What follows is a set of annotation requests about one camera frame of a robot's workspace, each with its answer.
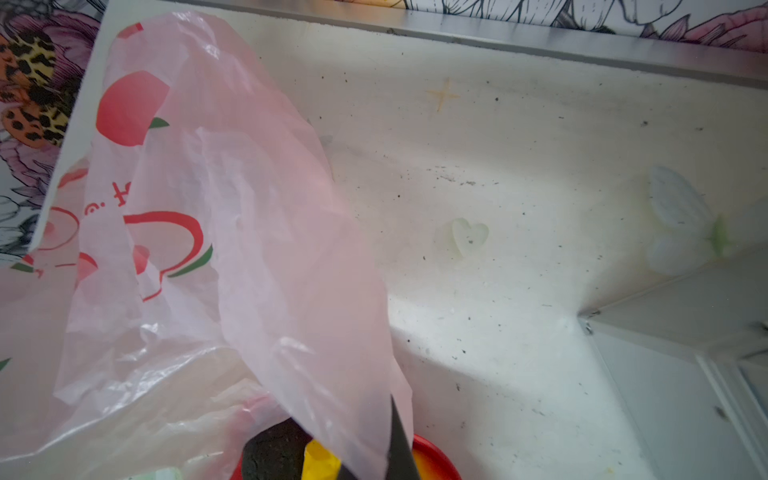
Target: pink plastic bag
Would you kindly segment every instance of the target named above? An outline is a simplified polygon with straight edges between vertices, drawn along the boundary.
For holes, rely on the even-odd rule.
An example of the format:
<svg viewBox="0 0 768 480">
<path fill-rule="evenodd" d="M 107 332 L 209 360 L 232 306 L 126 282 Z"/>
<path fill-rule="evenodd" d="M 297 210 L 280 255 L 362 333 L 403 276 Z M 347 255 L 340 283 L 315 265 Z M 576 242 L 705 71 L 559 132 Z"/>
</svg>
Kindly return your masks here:
<svg viewBox="0 0 768 480">
<path fill-rule="evenodd" d="M 390 395 L 412 437 L 385 288 L 248 45 L 196 12 L 126 28 L 97 129 L 41 248 L 0 276 L 0 471 L 225 479 L 291 415 L 382 478 Z"/>
</svg>

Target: white butterfly decoration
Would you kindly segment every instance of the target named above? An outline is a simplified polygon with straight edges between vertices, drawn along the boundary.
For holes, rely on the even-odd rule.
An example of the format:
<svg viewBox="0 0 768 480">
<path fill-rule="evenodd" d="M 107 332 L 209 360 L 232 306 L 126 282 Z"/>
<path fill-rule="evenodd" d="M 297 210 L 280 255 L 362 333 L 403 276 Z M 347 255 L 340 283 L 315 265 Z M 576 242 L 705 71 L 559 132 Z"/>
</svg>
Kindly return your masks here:
<svg viewBox="0 0 768 480">
<path fill-rule="evenodd" d="M 650 169 L 650 205 L 671 229 L 648 248 L 651 270 L 683 275 L 705 263 L 768 241 L 768 196 L 737 216 L 715 215 L 701 195 L 679 173 L 666 167 Z"/>
</svg>

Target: white tabletop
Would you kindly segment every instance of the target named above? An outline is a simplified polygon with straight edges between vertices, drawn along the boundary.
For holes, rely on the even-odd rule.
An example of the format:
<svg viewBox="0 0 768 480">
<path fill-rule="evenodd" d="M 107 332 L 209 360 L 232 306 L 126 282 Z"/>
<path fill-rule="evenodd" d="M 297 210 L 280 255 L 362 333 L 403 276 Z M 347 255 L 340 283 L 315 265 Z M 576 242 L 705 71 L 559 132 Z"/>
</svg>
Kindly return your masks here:
<svg viewBox="0 0 768 480">
<path fill-rule="evenodd" d="M 88 151 L 112 38 L 189 8 L 111 0 L 58 174 Z M 197 9 L 326 144 L 389 288 L 416 433 L 470 480 L 653 478 L 575 316 L 666 280 L 644 262 L 650 166 L 717 212 L 768 191 L 768 93 Z M 490 231 L 467 257 L 460 217 Z"/>
</svg>

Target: metal ledge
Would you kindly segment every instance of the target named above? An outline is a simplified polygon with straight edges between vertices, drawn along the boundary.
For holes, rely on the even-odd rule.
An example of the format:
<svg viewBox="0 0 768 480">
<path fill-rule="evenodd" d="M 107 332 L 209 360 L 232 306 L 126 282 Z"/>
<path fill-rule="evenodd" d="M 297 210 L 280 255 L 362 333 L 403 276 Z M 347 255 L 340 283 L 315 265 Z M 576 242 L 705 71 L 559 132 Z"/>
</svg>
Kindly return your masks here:
<svg viewBox="0 0 768 480">
<path fill-rule="evenodd" d="M 768 89 L 768 55 L 330 0 L 181 0 L 393 35 Z"/>
</svg>

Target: heart sticker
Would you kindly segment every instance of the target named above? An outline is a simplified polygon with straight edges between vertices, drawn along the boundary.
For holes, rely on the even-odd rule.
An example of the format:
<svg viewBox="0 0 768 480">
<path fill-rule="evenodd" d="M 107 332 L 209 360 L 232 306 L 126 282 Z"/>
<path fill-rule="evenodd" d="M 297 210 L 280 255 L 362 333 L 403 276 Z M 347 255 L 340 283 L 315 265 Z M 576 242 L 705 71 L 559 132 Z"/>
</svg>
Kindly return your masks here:
<svg viewBox="0 0 768 480">
<path fill-rule="evenodd" d="M 451 224 L 453 240 L 463 257 L 468 257 L 485 245 L 490 230 L 484 223 L 470 225 L 465 218 L 457 218 Z"/>
</svg>

